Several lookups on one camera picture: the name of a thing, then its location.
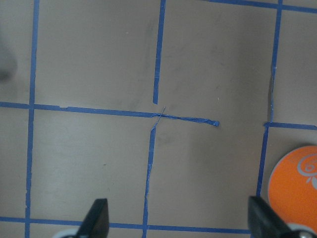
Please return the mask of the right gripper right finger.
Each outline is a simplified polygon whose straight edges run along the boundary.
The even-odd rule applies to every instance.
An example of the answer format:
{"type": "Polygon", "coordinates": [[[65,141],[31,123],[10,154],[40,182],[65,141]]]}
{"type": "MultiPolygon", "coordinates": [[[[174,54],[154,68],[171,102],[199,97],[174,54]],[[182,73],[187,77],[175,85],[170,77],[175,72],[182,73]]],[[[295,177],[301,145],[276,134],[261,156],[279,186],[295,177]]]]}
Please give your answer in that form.
{"type": "Polygon", "coordinates": [[[254,238],[315,238],[308,228],[287,225],[259,196],[248,198],[248,228],[254,238]]]}

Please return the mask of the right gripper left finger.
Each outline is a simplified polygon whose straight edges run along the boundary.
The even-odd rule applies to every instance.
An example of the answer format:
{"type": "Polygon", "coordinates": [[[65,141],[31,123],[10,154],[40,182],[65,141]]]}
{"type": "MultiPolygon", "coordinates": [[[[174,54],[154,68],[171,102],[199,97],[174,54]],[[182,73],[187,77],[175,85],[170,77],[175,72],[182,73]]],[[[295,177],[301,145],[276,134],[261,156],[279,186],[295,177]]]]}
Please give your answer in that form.
{"type": "Polygon", "coordinates": [[[77,231],[76,238],[106,238],[109,232],[108,202],[96,199],[77,231]]]}

